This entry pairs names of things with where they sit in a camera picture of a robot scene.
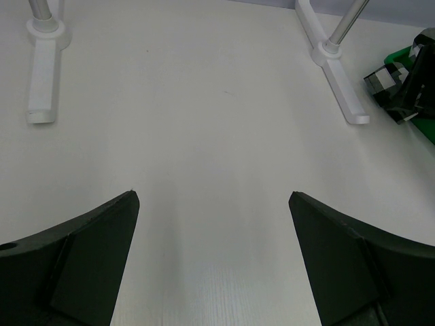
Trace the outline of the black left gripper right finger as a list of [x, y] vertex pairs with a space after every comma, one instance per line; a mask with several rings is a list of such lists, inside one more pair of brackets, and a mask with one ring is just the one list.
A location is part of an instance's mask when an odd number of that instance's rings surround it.
[[296, 235], [322, 325], [433, 325], [434, 247], [293, 192]]

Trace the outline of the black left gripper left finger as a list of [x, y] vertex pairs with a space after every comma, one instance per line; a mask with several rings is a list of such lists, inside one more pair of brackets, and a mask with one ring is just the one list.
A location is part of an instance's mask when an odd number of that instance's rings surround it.
[[139, 215], [135, 191], [1, 245], [2, 325], [109, 325]]

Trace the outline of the black white checked shirt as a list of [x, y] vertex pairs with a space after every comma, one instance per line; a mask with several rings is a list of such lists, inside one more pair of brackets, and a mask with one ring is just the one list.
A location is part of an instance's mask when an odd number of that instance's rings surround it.
[[411, 47], [388, 56], [364, 82], [375, 102], [396, 123], [434, 119], [434, 29], [424, 29]]

